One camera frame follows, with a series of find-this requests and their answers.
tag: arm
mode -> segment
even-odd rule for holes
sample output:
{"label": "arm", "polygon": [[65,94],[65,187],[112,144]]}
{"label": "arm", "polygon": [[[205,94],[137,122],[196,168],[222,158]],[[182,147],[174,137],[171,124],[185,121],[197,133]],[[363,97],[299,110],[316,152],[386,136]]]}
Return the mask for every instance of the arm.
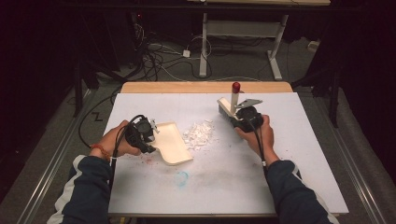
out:
{"label": "arm", "polygon": [[[99,141],[98,145],[109,155],[114,151],[117,133],[127,124],[128,121],[123,121]],[[122,139],[119,156],[125,153],[139,155],[140,150],[129,146]],[[111,175],[111,168],[100,148],[93,148],[90,156],[76,157],[64,192],[55,203],[57,212],[49,218],[48,223],[108,223],[110,188],[107,181]]]}
{"label": "arm", "polygon": [[[320,197],[304,184],[296,165],[292,161],[281,161],[276,155],[270,118],[266,115],[262,118],[264,123],[257,132],[261,134],[263,156],[268,167],[266,179],[280,223],[338,223]],[[254,133],[244,133],[239,128],[235,128],[235,131],[261,155]]]}

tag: table leg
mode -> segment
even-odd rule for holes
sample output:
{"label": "table leg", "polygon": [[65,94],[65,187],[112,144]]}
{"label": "table leg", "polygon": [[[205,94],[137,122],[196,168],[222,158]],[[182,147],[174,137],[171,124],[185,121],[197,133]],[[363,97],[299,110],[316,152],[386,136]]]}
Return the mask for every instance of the table leg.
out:
{"label": "table leg", "polygon": [[271,69],[273,71],[274,78],[276,81],[282,80],[282,75],[280,75],[279,66],[277,65],[277,62],[276,62],[276,53],[277,53],[277,50],[279,49],[280,41],[282,40],[282,35],[283,35],[283,32],[285,31],[286,22],[288,21],[288,17],[289,17],[289,15],[284,15],[282,17],[282,21],[279,24],[279,28],[277,30],[274,49],[267,51],[268,60],[271,65]]}
{"label": "table leg", "polygon": [[202,50],[201,50],[201,61],[199,65],[199,77],[206,77],[206,63],[207,63],[207,52],[206,52],[206,38],[207,38],[207,13],[204,13],[202,22]]}

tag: wooden table edge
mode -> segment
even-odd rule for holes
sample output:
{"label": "wooden table edge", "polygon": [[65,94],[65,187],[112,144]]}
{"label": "wooden table edge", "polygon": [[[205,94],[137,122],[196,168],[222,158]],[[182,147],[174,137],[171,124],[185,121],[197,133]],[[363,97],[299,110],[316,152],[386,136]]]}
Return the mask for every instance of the wooden table edge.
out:
{"label": "wooden table edge", "polygon": [[[293,92],[288,82],[239,82],[246,93]],[[231,92],[233,82],[125,82],[120,93],[223,93]]]}

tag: person's right hand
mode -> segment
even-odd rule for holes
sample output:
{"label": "person's right hand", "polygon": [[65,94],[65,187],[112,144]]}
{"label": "person's right hand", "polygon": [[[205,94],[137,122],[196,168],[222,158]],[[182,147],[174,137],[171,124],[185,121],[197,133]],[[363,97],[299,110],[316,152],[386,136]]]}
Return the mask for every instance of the person's right hand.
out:
{"label": "person's right hand", "polygon": [[[274,131],[270,126],[270,117],[262,115],[262,118],[264,119],[264,123],[259,129],[257,129],[257,134],[261,138],[264,151],[268,149],[274,150]],[[239,136],[247,140],[250,148],[252,148],[259,156],[261,155],[259,144],[254,132],[244,133],[240,128],[235,128],[235,131]]]}

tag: white stripe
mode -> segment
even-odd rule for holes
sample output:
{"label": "white stripe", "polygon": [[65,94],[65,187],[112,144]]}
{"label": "white stripe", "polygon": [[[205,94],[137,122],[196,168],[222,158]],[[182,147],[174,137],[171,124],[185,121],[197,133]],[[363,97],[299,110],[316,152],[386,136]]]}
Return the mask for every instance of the white stripe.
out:
{"label": "white stripe", "polygon": [[[292,171],[293,175],[294,175],[297,179],[299,179],[299,180],[308,188],[308,186],[305,184],[305,182],[297,175],[297,172],[298,172],[298,167],[297,167],[297,165],[296,165],[295,163],[293,163],[293,164],[294,164],[294,170]],[[318,203],[324,208],[324,210],[326,210],[326,212],[327,212],[327,219],[329,219],[329,221],[330,221],[331,223],[339,224],[337,218],[335,218],[335,216],[329,212],[329,208],[327,207],[326,203],[323,201],[322,198],[320,198],[319,195],[317,195],[316,192],[315,192],[315,196],[317,197]]]}
{"label": "white stripe", "polygon": [[77,173],[64,185],[64,193],[55,203],[55,209],[57,212],[49,218],[49,220],[47,221],[48,224],[61,223],[64,221],[64,214],[62,214],[62,211],[64,210],[66,204],[69,203],[70,199],[72,198],[73,190],[75,188],[74,181],[82,175],[82,172],[78,169],[78,164],[84,158],[85,156],[77,156],[74,159],[73,166]]}

